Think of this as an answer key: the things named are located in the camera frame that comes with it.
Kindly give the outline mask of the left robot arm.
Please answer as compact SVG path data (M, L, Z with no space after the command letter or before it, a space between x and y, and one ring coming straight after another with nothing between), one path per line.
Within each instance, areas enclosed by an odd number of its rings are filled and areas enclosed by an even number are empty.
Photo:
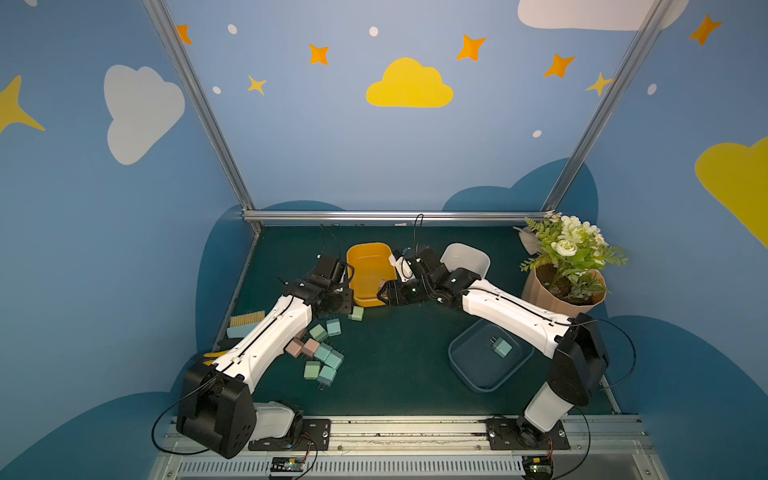
M231 459L256 438L277 434L258 419L252 394L270 365L320 313L347 314L353 307L355 268L320 254L303 278L287 283L265 318L234 347L186 371L176 430L206 451Z

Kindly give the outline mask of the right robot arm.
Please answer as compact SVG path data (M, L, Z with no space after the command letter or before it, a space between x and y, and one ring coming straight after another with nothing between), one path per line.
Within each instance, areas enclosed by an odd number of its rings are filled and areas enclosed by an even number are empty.
M610 360L597 320L569 317L538 307L487 279L491 259L462 243L438 255L427 246L399 250L388 261L396 278L378 292L381 302L400 306L436 301L487 320L524 340L551 360L548 377L516 423L529 437L550 432L573 407L587 405Z

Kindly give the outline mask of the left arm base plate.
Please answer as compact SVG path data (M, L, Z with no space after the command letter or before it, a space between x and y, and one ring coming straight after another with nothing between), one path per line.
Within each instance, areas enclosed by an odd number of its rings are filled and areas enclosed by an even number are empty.
M313 442L313 450L327 451L332 422L327 418L302 418L295 420L288 432L279 438L267 437L251 440L249 451L305 451Z

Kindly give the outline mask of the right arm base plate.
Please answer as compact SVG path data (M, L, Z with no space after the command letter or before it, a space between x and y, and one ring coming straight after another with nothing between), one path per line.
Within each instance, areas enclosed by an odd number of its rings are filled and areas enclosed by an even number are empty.
M492 450L554 450L570 449L563 422L558 420L548 432L542 432L524 418L501 415L484 420L486 436Z

